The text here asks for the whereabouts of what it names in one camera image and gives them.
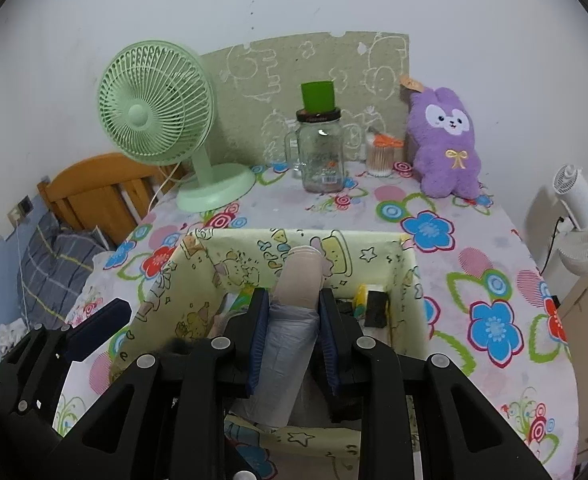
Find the white fan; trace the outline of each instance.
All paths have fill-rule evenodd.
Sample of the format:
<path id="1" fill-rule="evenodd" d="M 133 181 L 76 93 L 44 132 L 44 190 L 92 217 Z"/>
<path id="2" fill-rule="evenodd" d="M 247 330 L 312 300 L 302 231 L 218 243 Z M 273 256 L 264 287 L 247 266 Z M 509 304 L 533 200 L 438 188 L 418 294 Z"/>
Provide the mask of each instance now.
<path id="1" fill-rule="evenodd" d="M 574 229 L 558 240 L 563 265 L 577 276 L 588 276 L 588 176 L 565 164 L 554 177 L 554 191 L 569 213 Z"/>

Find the green desk fan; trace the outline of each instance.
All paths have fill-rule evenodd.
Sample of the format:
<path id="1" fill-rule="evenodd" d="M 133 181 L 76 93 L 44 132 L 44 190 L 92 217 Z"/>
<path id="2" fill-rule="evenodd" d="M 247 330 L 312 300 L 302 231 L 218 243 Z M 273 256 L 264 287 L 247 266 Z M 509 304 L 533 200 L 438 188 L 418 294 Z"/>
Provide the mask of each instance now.
<path id="1" fill-rule="evenodd" d="M 216 209 L 253 186 L 246 166 L 209 163 L 203 144 L 216 98 L 199 57 L 189 50 L 165 41 L 126 47 L 103 74 L 98 107 L 108 137 L 129 158 L 168 166 L 191 157 L 196 175 L 179 188 L 180 209 Z"/>

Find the floral tablecloth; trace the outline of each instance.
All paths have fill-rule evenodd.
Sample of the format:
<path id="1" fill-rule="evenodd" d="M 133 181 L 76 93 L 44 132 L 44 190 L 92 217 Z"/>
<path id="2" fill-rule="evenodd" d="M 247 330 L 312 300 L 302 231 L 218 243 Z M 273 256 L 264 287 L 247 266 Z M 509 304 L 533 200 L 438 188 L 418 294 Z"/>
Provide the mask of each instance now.
<path id="1" fill-rule="evenodd" d="M 571 479 L 578 397 L 564 330 L 536 264 L 487 189 L 474 201 L 434 200 L 421 193 L 404 163 L 397 163 L 391 177 L 375 178 L 354 162 L 348 164 L 350 177 L 342 192 L 315 195 L 305 192 L 285 167 L 252 170 L 257 177 L 252 190 L 217 211 L 186 214 L 171 197 L 159 204 L 115 253 L 96 257 L 99 270 L 88 279 L 68 322 L 76 325 L 115 297 L 130 302 L 133 319 L 168 279 L 171 256 L 190 231 L 247 226 L 405 232 L 415 249 L 419 278 L 408 293 L 424 302 L 429 353 L 442 352 L 456 362 L 552 478 Z M 376 254 L 363 251 L 354 257 L 369 260 Z M 228 267 L 240 282 L 249 278 L 247 267 L 233 264 Z M 279 264 L 276 257 L 273 264 Z M 72 365 L 55 419 L 59 433 L 69 431 L 107 389 L 110 365 L 127 337 L 124 328 L 83 363 Z M 238 432 L 235 428 L 228 430 Z M 289 478 L 286 467 L 279 473 L 286 456 L 238 440 L 263 479 Z M 355 478 L 356 469 L 353 460 L 332 457 L 328 472 Z"/>

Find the fan base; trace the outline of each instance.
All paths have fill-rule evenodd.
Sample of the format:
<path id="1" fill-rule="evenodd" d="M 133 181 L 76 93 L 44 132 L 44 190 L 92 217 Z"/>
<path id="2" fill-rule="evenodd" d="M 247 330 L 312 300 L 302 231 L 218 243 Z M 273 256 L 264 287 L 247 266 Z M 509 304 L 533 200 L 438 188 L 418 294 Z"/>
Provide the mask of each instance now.
<path id="1" fill-rule="evenodd" d="M 256 181 L 255 175 L 242 164 L 212 166 L 214 181 L 200 186 L 194 175 L 181 184 L 176 197 L 178 207 L 188 213 L 201 213 L 218 209 L 246 194 Z"/>

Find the table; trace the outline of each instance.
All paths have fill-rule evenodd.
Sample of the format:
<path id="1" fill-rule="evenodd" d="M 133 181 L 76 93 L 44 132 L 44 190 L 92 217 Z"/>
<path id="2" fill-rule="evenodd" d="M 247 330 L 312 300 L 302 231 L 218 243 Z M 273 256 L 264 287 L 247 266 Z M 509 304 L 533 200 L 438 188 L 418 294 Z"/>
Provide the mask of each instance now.
<path id="1" fill-rule="evenodd" d="M 448 355 L 464 371 L 552 478 L 571 479 L 578 442 L 578 399 L 564 330 L 535 262 L 488 189 L 483 187 L 474 201 L 453 196 L 430 199 L 421 193 L 411 168 L 402 163 L 392 176 L 375 178 L 365 173 L 363 164 L 350 162 L 345 189 L 331 195 L 305 192 L 285 166 L 255 166 L 252 171 L 257 177 L 252 190 L 217 211 L 185 214 L 171 202 L 157 206 L 110 257 L 101 280 L 107 282 L 111 271 L 110 276 L 119 275 L 123 280 L 119 286 L 136 290 L 129 301 L 153 304 L 159 298 L 150 290 L 152 282 L 163 283 L 164 273 L 171 275 L 171 259 L 181 233 L 195 230 L 249 227 L 406 233 L 418 264 L 418 279 L 412 282 L 410 293 L 424 303 L 429 353 Z M 160 226 L 170 221 L 171 226 Z M 150 249 L 155 247 L 152 253 L 140 250 L 148 238 L 156 240 L 149 244 Z M 238 272 L 245 272 L 240 263 L 238 267 Z M 111 294 L 114 290 L 102 296 L 101 303 L 107 303 Z M 81 313 L 76 319 L 80 322 L 82 312 L 79 304 L 70 319 Z M 99 367 L 103 376 L 126 332 L 118 336 L 113 338 L 111 351 L 95 352 L 107 355 Z M 87 370 L 96 368 L 82 365 L 86 369 L 79 373 L 85 376 L 91 375 Z M 101 384 L 106 388 L 106 379 Z M 67 383 L 64 394 L 67 399 L 74 396 Z M 86 395 L 84 409 L 91 402 Z M 61 408 L 58 426 L 65 419 L 64 412 Z M 242 424 L 228 421 L 227 430 L 245 447 L 244 455 L 263 478 L 290 477 L 285 470 L 291 457 L 278 449 L 263 449 L 260 436 Z M 314 438 L 304 432 L 283 435 L 302 447 Z M 297 474 L 292 478 L 308 471 L 310 478 L 332 478 L 333 474 L 342 479 L 355 474 L 353 456 L 311 453 L 308 459 L 296 464 Z"/>

